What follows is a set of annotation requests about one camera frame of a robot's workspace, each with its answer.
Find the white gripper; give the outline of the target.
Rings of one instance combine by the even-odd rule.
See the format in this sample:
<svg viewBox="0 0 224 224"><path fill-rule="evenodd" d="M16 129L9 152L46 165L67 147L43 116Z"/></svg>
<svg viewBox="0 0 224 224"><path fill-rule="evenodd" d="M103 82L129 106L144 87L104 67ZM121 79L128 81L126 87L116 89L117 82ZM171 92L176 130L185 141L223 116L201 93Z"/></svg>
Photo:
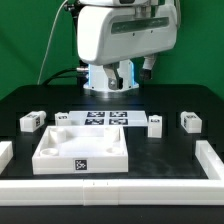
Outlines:
<svg viewBox="0 0 224 224"><path fill-rule="evenodd" d="M154 17L149 7L138 12L135 7L102 6L85 6L78 17L78 55L85 63L104 65L111 90L119 89L119 64L115 62L146 56L140 79L150 80L156 62L153 53L172 49L176 37L173 3L158 6Z"/></svg>

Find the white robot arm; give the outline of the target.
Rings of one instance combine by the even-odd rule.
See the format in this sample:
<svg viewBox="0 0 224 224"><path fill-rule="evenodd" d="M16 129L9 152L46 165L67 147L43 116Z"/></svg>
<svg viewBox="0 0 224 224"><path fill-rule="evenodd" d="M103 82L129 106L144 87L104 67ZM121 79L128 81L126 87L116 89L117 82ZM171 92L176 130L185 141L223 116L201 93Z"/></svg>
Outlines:
<svg viewBox="0 0 224 224"><path fill-rule="evenodd" d="M132 60L144 59L149 79L158 53L174 47L181 24L180 0L68 0L78 56L87 66L84 92L119 97L139 88Z"/></svg>

